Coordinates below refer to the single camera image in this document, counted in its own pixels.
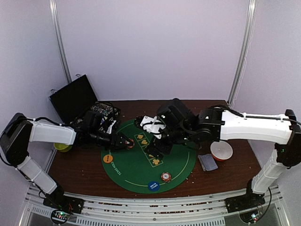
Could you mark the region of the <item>blue small blind button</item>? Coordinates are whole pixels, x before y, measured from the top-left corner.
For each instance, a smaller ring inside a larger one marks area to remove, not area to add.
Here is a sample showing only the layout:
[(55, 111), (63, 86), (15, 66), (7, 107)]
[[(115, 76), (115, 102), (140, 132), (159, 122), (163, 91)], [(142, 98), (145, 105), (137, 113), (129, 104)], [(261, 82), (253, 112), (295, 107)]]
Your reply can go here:
[(148, 183), (148, 189), (152, 192), (158, 191), (160, 189), (160, 184), (157, 181), (151, 181)]

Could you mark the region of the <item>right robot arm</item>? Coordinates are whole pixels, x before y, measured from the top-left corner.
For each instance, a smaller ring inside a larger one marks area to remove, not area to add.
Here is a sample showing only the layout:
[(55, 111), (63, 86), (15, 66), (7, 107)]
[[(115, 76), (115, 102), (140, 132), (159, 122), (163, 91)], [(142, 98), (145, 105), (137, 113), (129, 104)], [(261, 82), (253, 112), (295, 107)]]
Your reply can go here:
[(158, 194), (134, 194), (117, 188), (114, 197), (123, 198), (173, 198), (196, 195), (208, 195), (230, 192), (247, 187), (247, 182), (260, 171), (258, 160), (247, 140), (257, 138), (260, 141), (287, 141), (288, 132), (281, 132), (276, 122), (268, 120), (241, 119), (240, 122), (228, 121), (222, 130), (222, 138), (232, 144), (234, 155), (213, 172), (203, 172), (200, 164), (194, 166), (192, 173), (176, 188)]

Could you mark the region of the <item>red poker chip stack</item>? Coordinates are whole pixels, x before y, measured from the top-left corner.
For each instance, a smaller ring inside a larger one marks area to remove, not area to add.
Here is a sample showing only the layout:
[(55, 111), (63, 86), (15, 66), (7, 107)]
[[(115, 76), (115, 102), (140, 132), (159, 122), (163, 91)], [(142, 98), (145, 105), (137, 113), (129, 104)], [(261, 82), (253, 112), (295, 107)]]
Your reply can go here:
[(169, 172), (163, 172), (161, 174), (161, 179), (163, 182), (168, 183), (169, 181), (171, 181), (171, 174)]

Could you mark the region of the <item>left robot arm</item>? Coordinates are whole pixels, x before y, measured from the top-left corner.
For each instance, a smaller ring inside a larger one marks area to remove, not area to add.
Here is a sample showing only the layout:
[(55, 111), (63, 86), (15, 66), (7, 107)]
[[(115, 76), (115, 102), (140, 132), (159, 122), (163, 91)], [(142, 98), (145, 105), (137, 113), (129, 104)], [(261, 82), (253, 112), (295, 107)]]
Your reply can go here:
[(59, 185), (29, 155), (31, 142), (58, 143), (67, 146), (95, 144), (108, 149), (132, 147), (134, 142), (115, 130), (117, 121), (108, 120), (108, 127), (98, 113), (88, 111), (82, 121), (70, 125), (56, 123), (46, 117), (27, 118), (16, 113), (0, 136), (2, 160), (29, 178), (57, 209), (67, 206), (68, 200)]

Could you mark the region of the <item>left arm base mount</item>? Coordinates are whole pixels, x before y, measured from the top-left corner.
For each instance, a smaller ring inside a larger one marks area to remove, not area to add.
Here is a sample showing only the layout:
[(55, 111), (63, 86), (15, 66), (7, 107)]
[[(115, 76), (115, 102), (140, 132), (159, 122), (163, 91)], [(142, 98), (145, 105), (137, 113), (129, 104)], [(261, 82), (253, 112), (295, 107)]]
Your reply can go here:
[(67, 213), (80, 214), (84, 206), (84, 200), (81, 198), (66, 196), (64, 194), (45, 194), (43, 205), (62, 210)]

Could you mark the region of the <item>orange big blind button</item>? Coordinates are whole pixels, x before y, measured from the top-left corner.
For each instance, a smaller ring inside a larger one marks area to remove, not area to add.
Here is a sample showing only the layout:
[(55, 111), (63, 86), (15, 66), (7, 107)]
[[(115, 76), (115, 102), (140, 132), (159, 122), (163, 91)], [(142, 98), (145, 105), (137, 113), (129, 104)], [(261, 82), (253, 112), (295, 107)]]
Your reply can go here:
[(106, 154), (104, 157), (103, 157), (103, 162), (104, 163), (111, 163), (113, 162), (113, 156), (111, 154)]

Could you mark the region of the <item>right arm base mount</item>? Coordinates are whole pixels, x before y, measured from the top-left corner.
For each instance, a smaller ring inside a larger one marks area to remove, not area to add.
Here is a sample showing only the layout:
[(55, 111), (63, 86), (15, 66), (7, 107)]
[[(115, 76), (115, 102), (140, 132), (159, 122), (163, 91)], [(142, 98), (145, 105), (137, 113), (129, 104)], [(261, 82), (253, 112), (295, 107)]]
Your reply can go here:
[(258, 204), (265, 204), (264, 194), (245, 193), (225, 199), (228, 213), (255, 208)]

